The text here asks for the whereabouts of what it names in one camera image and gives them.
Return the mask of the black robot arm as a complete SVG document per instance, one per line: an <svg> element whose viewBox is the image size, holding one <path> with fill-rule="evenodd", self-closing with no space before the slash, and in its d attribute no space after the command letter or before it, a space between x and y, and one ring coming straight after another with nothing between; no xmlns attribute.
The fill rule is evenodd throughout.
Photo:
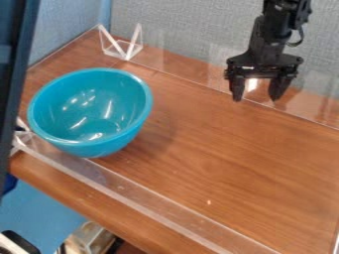
<svg viewBox="0 0 339 254"><path fill-rule="evenodd" d="M249 49L227 59L225 79L230 81L234 101L243 99L246 82L251 78L270 80L267 93L273 101L283 96L303 63L302 57L286 54L283 50L286 46L302 44L302 26L311 13L311 0L263 0Z"/></svg>

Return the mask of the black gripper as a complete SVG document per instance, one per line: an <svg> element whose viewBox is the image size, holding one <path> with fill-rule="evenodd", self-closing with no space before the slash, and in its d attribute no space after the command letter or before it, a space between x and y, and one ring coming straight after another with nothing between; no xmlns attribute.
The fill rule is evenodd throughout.
<svg viewBox="0 0 339 254"><path fill-rule="evenodd" d="M239 102L246 90L246 78L269 78L269 96L277 101L289 89L293 79L298 75L298 67L303 64L303 58L279 54L277 60L257 60L251 52L227 59L225 78L230 80L233 99Z"/></svg>

